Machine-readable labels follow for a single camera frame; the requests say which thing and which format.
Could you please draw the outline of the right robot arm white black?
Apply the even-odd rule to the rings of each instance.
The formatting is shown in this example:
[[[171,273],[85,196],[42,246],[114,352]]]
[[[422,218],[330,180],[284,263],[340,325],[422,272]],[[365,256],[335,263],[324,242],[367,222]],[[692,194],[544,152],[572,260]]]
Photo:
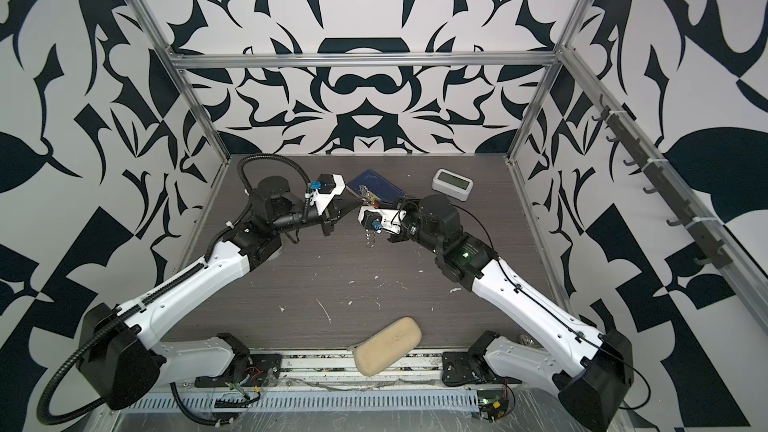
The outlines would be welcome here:
[[[550,393],[590,431],[609,428],[638,374],[626,336],[600,331],[536,290],[489,243],[465,231],[459,208],[443,195],[401,199],[390,208],[364,206],[358,220],[392,243],[411,241],[432,252],[444,276],[540,344],[516,345],[501,335],[483,340],[481,360],[497,377]]]

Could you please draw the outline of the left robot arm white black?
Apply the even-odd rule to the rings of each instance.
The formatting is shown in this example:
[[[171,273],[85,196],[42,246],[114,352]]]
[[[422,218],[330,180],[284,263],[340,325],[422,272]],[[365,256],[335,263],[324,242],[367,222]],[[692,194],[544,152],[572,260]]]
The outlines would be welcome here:
[[[283,233],[318,226],[330,235],[361,204],[338,174],[321,175],[302,197],[290,192],[283,177],[263,179],[241,216],[201,258],[116,309],[99,305],[86,314],[86,336],[103,336],[79,359],[78,370],[113,410],[160,385],[197,377],[242,379],[250,352],[233,335],[187,342],[166,342],[164,336],[220,289],[278,257]]]

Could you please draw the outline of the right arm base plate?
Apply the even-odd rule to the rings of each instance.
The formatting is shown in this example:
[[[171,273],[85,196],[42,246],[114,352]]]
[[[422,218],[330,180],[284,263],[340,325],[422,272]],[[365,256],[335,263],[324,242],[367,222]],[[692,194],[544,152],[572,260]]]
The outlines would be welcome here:
[[[474,353],[446,351],[441,354],[441,382],[446,387],[485,384],[490,381],[485,363]]]

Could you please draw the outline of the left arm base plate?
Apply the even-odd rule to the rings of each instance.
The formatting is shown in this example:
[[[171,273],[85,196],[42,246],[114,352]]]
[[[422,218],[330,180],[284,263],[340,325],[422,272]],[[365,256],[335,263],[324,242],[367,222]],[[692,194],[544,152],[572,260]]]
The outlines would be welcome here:
[[[257,353],[248,358],[236,356],[220,375],[197,377],[194,386],[216,388],[238,384],[243,388],[260,387],[280,377],[282,359],[279,353]]]

